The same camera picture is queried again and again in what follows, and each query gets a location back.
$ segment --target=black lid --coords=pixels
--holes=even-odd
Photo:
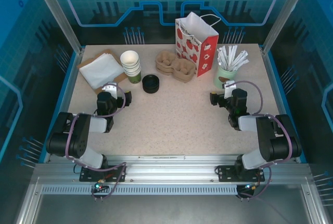
[[[153,94],[160,87],[160,80],[154,74],[148,74],[142,79],[142,87],[145,92]]]

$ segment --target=cardboard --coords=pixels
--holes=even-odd
[[[113,53],[112,50],[105,49],[102,52],[95,55],[94,58],[89,58],[88,60],[80,63],[79,65],[77,65],[77,68],[80,69],[80,68],[86,66],[87,64],[92,63],[95,59],[97,59],[102,54],[111,54],[114,57],[114,59],[121,65],[120,58],[115,53]],[[117,76],[112,82],[119,83],[119,82],[125,80],[126,78],[127,78],[127,75],[123,72],[122,74]],[[99,87],[99,88],[95,89],[94,91],[95,91],[96,94],[99,94],[100,92],[102,92],[102,87]]]
[[[160,52],[155,60],[158,72],[173,77],[181,82],[188,82],[196,72],[196,65],[191,61],[177,56],[169,51]]]

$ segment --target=white paper cup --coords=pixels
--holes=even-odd
[[[139,55],[135,51],[125,51],[120,56],[120,62],[123,67],[132,68],[139,64]]]
[[[137,70],[133,70],[133,71],[124,71],[125,72],[125,74],[126,75],[128,75],[128,76],[135,76],[135,75],[137,75],[138,73],[140,73],[141,72],[141,68],[139,67],[139,69],[137,69]]]
[[[141,69],[141,66],[138,65],[137,67],[133,68],[133,69],[129,69],[129,68],[124,68],[124,71],[126,72],[137,72],[138,70]]]

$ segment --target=white napkin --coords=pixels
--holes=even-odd
[[[95,90],[107,82],[112,82],[124,72],[124,69],[111,54],[104,53],[90,64],[80,68],[79,71]]]

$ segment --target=paper cup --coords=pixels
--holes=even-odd
[[[141,70],[141,66],[138,65],[137,67],[133,68],[133,69],[129,69],[129,68],[124,68],[124,71],[125,72],[129,72],[129,73],[136,73],[138,72],[139,70]]]
[[[141,71],[141,68],[139,68],[139,69],[137,69],[135,71],[126,71],[125,70],[124,72],[125,72],[125,74],[128,74],[129,76],[133,76],[135,74],[138,74],[140,71]]]
[[[217,65],[217,71],[214,76],[214,85],[219,89],[223,89],[222,85],[229,80],[234,80],[237,71],[226,71]]]
[[[141,70],[137,74],[126,74],[131,83],[139,83],[141,81]]]
[[[120,62],[124,68],[132,68],[139,64],[139,55],[135,51],[125,51],[120,56]]]

